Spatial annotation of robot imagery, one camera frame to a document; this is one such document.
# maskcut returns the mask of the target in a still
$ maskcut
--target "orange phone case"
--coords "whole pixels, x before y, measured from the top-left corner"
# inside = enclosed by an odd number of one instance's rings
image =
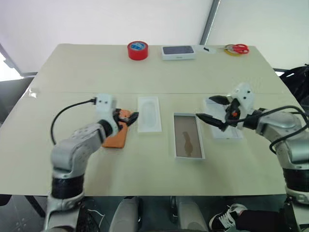
[[[130,117],[131,112],[128,110],[121,110],[120,117]],[[114,137],[107,138],[104,143],[103,147],[111,147],[111,148],[123,148],[126,143],[126,133],[128,130],[127,125],[124,122],[119,122],[120,125],[123,126],[122,130]]]

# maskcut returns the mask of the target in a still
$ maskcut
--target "cable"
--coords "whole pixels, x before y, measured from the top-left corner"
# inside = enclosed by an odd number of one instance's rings
[[[104,217],[105,217],[105,214],[101,214],[101,213],[99,213],[97,210],[93,210],[93,209],[88,209],[88,211],[90,211],[90,212],[96,212],[97,214],[99,214],[99,215],[101,216],[100,223],[98,224],[98,226],[101,227],[101,223],[102,223],[102,221],[103,221],[103,219],[104,219]]]
[[[96,226],[98,232],[100,232],[100,227],[98,226],[98,223],[96,222],[96,220],[94,219],[94,217],[91,215],[91,213],[88,212],[88,214],[90,215],[92,221],[94,222],[94,224],[95,224],[95,226]]]
[[[227,119],[226,122],[227,123],[239,123],[239,122],[245,122],[247,120],[250,120],[250,119],[257,119],[257,118],[260,118],[262,116],[266,116],[266,115],[270,115],[270,114],[273,114],[274,112],[277,112],[277,111],[281,111],[281,110],[284,110],[284,109],[295,109],[297,110],[297,112],[292,112],[293,114],[300,114],[306,125],[303,126],[302,128],[298,129],[297,131],[293,132],[293,133],[290,133],[288,135],[285,135],[279,139],[276,139],[275,141],[273,141],[270,145],[269,145],[269,149],[271,150],[271,152],[273,152],[274,154],[276,154],[276,151],[274,150],[273,146],[279,142],[281,142],[282,140],[285,140],[287,138],[290,138],[294,135],[297,135],[299,134],[300,132],[306,130],[308,127],[309,127],[309,120],[308,120],[308,115],[306,113],[304,113],[300,108],[298,108],[297,106],[293,106],[293,105],[287,105],[287,106],[282,106],[282,107],[279,107],[279,108],[276,108],[276,109],[273,109],[273,110],[270,110],[270,111],[267,111],[265,113],[261,113],[261,114],[258,114],[258,115],[253,115],[253,116],[249,116],[249,117],[246,117],[246,118],[242,118],[242,119],[238,119],[238,120],[229,120]]]
[[[87,100],[87,101],[82,101],[82,102],[79,102],[79,103],[76,103],[76,104],[73,104],[73,105],[69,105],[67,106],[66,108],[62,109],[57,115],[56,117],[54,117],[53,119],[53,122],[52,122],[52,125],[50,127],[50,136],[51,136],[51,139],[52,139],[52,142],[54,145],[56,145],[56,141],[55,141],[55,138],[54,138],[54,125],[55,125],[55,122],[57,120],[57,118],[60,116],[60,114],[62,114],[64,111],[72,108],[72,107],[75,107],[77,105],[82,105],[82,104],[86,104],[86,103],[89,103],[89,102],[92,102],[92,103],[96,103],[96,98],[93,98],[93,99],[90,99],[90,100]]]

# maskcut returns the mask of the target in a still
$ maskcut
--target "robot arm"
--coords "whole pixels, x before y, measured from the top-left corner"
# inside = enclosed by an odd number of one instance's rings
[[[96,106],[101,120],[76,130],[69,139],[57,143],[52,150],[53,182],[47,198],[46,231],[55,228],[76,230],[90,155],[102,146],[107,137],[115,136],[121,130],[118,122],[130,126],[138,118],[137,112],[130,118],[120,118],[120,109],[115,108],[116,100],[108,94],[98,95]]]
[[[216,103],[226,105],[225,122],[207,114],[197,114],[202,121],[225,131],[228,126],[238,129],[249,128],[268,139],[283,169],[286,182],[288,206],[293,205],[293,215],[298,211],[309,214],[309,132],[308,116],[295,106],[280,107],[275,110],[254,110],[253,94],[248,84],[240,84],[225,96],[210,98]],[[293,108],[299,110],[306,125],[292,113],[279,110]]]

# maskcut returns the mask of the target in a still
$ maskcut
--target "black cable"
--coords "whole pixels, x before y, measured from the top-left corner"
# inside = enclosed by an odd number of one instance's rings
[[[86,103],[89,103],[89,102],[92,102],[92,103],[96,103],[96,98],[93,98],[93,99],[90,99],[90,100],[87,100],[87,101],[82,101],[82,102],[79,102],[79,103],[76,103],[76,104],[73,104],[73,105],[69,105],[67,106],[66,108],[62,109],[57,115],[56,117],[54,117],[53,119],[53,122],[52,122],[52,125],[50,127],[50,136],[51,136],[51,139],[52,139],[52,142],[54,145],[56,145],[56,141],[55,141],[55,138],[54,138],[54,125],[55,125],[55,122],[57,120],[57,118],[60,116],[60,114],[62,114],[64,111],[72,108],[72,107],[75,107],[77,105],[82,105],[82,104],[86,104]]]
[[[282,106],[282,107],[279,107],[279,108],[276,108],[276,109],[273,109],[273,110],[270,110],[270,111],[267,111],[267,112],[264,112],[264,113],[261,113],[261,114],[258,114],[258,115],[253,115],[253,116],[249,116],[249,117],[246,117],[246,118],[243,118],[243,119],[238,119],[238,120],[229,120],[227,119],[226,122],[227,123],[239,123],[239,122],[245,122],[247,120],[250,120],[250,119],[258,119],[262,116],[266,116],[266,115],[270,115],[270,114],[273,114],[274,112],[277,112],[277,111],[281,111],[281,110],[284,110],[284,109],[295,109],[297,110],[297,112],[293,112],[293,114],[300,114],[306,125],[303,126],[302,128],[300,128],[299,130],[293,132],[293,133],[290,133],[288,135],[285,135],[279,139],[276,139],[275,141],[273,141],[270,145],[269,145],[269,149],[271,150],[271,152],[273,152],[274,154],[276,154],[276,151],[273,149],[273,146],[279,142],[281,142],[282,140],[285,140],[287,138],[290,138],[294,135],[297,135],[299,134],[300,132],[304,131],[305,129],[307,129],[309,127],[309,120],[308,120],[308,115],[306,113],[304,113],[300,108],[298,108],[297,106],[293,106],[293,105],[287,105],[287,106]]]

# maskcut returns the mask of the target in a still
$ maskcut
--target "white box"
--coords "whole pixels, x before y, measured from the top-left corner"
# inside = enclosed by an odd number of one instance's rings
[[[163,60],[195,59],[196,57],[192,46],[164,46],[161,50]]]

